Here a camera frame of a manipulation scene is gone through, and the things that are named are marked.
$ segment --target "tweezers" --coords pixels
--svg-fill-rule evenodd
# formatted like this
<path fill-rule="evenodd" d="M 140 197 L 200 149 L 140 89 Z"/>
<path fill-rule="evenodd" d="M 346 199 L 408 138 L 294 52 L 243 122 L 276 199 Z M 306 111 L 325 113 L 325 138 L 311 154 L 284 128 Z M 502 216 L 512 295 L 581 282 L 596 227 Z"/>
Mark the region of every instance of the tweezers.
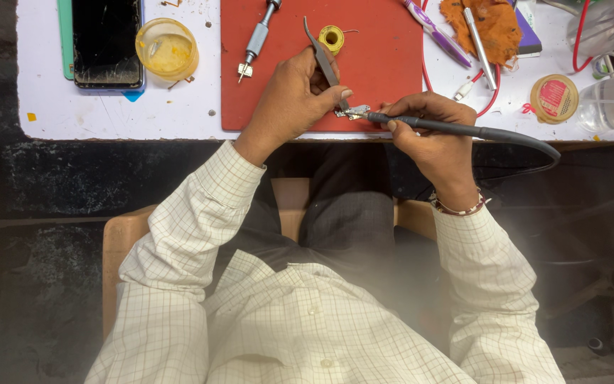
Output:
<path fill-rule="evenodd" d="M 339 85 L 340 82 L 336 77 L 336 73 L 333 72 L 333 68 L 331 68 L 331 64 L 328 63 L 328 59 L 326 58 L 326 54 L 323 52 L 323 48 L 319 45 L 319 42 L 314 39 L 311 33 L 309 33 L 309 28 L 307 28 L 307 16 L 304 16 L 305 23 L 305 32 L 307 33 L 307 37 L 312 41 L 312 45 L 314 46 L 314 56 L 317 59 L 317 64 L 319 68 L 321 68 L 321 72 L 323 73 L 326 81 L 328 81 L 328 85 L 333 87 L 335 85 Z M 340 110 L 346 112 L 349 110 L 349 103 L 347 100 L 341 101 L 339 104 Z"/>

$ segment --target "shirt sleeve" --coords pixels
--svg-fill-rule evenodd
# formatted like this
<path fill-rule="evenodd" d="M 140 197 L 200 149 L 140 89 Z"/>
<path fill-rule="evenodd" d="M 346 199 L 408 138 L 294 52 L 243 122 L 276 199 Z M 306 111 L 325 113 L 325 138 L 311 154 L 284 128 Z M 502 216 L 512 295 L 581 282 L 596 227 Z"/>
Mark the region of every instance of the shirt sleeve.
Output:
<path fill-rule="evenodd" d="M 478 383 L 564 383 L 535 326 L 536 276 L 485 206 L 434 210 L 440 259 L 452 279 L 449 354 Z"/>
<path fill-rule="evenodd" d="M 264 169 L 230 142 L 160 204 L 119 269 L 117 318 L 86 383 L 204 383 L 203 288 L 238 232 Z"/>

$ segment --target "green phone case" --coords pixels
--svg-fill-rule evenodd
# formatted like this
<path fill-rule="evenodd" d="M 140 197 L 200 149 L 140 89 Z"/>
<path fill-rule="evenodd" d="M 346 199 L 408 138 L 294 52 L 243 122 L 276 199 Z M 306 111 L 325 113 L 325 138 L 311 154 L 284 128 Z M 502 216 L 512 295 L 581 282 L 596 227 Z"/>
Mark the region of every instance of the green phone case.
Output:
<path fill-rule="evenodd" d="M 58 0 L 58 23 L 61 30 L 61 55 L 63 56 L 63 75 L 74 79 L 74 48 L 72 45 L 72 0 Z"/>

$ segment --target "person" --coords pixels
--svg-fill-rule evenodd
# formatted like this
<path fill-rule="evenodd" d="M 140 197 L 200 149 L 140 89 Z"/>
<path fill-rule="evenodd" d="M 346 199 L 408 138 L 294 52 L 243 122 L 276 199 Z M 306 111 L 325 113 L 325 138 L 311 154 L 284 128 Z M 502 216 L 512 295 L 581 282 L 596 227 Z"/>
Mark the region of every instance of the person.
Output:
<path fill-rule="evenodd" d="M 280 62 L 238 139 L 149 217 L 150 233 L 120 266 L 117 319 L 86 382 L 563 383 L 535 327 L 534 272 L 473 181 L 471 137 L 387 125 L 436 188 L 437 246 L 453 285 L 448 356 L 377 299 L 394 248 L 380 144 L 324 145 L 300 242 L 280 235 L 263 163 L 353 94 L 316 68 L 311 47 Z M 476 118 L 429 92 L 381 111 Z"/>

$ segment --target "precision screwdriver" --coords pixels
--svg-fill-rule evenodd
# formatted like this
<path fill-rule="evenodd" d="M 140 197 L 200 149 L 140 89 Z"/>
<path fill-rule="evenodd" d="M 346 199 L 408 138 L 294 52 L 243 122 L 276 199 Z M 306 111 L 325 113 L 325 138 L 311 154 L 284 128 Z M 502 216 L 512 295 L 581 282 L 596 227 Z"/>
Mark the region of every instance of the precision screwdriver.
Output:
<path fill-rule="evenodd" d="M 267 13 L 265 13 L 262 20 L 255 25 L 255 30 L 252 31 L 251 40 L 248 42 L 248 46 L 246 47 L 246 61 L 238 64 L 238 74 L 241 75 L 238 78 L 239 84 L 241 83 L 243 76 L 252 77 L 252 60 L 256 59 L 260 54 L 264 41 L 269 34 L 269 19 L 275 11 L 278 11 L 278 9 L 281 8 L 281 1 L 282 0 L 267 0 Z"/>
<path fill-rule="evenodd" d="M 380 112 L 365 112 L 354 113 L 348 112 L 348 115 L 361 116 L 370 122 L 387 124 L 389 121 L 398 120 L 407 123 L 412 128 L 422 128 L 436 130 L 438 132 L 451 133 L 452 135 L 463 135 L 477 137 L 479 139 L 493 140 L 501 143 L 511 143 L 525 145 L 535 148 L 545 154 L 548 154 L 558 164 L 561 154 L 549 144 L 537 140 L 534 137 L 523 135 L 522 133 L 513 132 L 510 130 L 488 127 L 473 127 L 470 125 L 438 122 L 435 120 L 426 120 L 422 118 L 414 118 L 413 116 L 388 116 Z"/>

